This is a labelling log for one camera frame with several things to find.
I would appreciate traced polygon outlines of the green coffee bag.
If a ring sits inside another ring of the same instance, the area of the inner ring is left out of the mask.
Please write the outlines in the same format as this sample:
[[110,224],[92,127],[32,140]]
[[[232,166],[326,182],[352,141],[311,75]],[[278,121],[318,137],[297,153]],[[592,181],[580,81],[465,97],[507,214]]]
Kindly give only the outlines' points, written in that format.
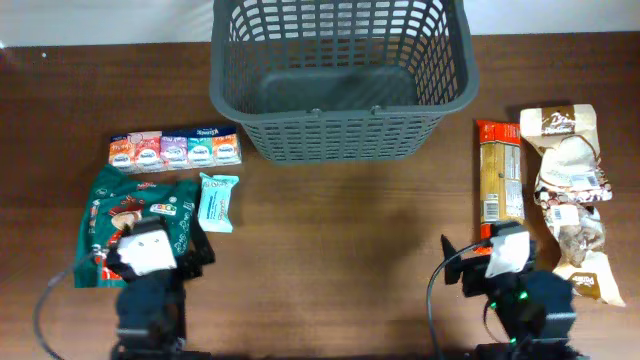
[[173,255],[184,255],[190,245],[191,223],[199,185],[191,180],[174,184],[141,182],[112,165],[105,166],[89,191],[80,223],[76,259],[92,254],[74,271],[77,288],[121,288],[125,281],[106,266],[97,249],[115,244],[127,227],[146,217],[166,220]]

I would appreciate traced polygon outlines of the colourful tissue multipack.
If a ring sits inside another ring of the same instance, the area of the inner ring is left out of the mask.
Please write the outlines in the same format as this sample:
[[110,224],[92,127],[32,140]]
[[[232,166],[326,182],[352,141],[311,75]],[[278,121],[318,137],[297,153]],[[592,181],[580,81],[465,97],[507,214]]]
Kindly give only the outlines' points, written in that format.
[[234,126],[212,126],[113,136],[108,162],[125,174],[143,174],[238,165],[242,154]]

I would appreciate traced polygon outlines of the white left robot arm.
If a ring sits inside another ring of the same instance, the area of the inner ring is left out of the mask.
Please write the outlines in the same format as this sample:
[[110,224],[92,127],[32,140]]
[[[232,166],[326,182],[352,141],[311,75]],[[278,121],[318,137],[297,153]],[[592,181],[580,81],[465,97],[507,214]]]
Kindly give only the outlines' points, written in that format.
[[117,343],[112,359],[211,359],[209,352],[187,350],[185,282],[203,275],[215,253],[201,228],[192,249],[173,255],[166,219],[143,218],[126,226],[109,247],[107,268],[126,286],[119,293]]

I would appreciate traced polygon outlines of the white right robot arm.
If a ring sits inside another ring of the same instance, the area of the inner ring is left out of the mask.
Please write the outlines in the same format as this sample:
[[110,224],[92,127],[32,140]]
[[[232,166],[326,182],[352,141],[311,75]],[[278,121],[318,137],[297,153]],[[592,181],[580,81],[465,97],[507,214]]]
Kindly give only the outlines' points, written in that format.
[[488,255],[464,258],[446,236],[441,237],[445,283],[462,286],[465,297],[486,298],[482,320],[490,311],[506,333],[504,340],[478,344],[461,357],[480,360],[577,360],[586,356],[570,344],[576,320],[569,281],[533,268],[529,259],[519,272],[487,278]]

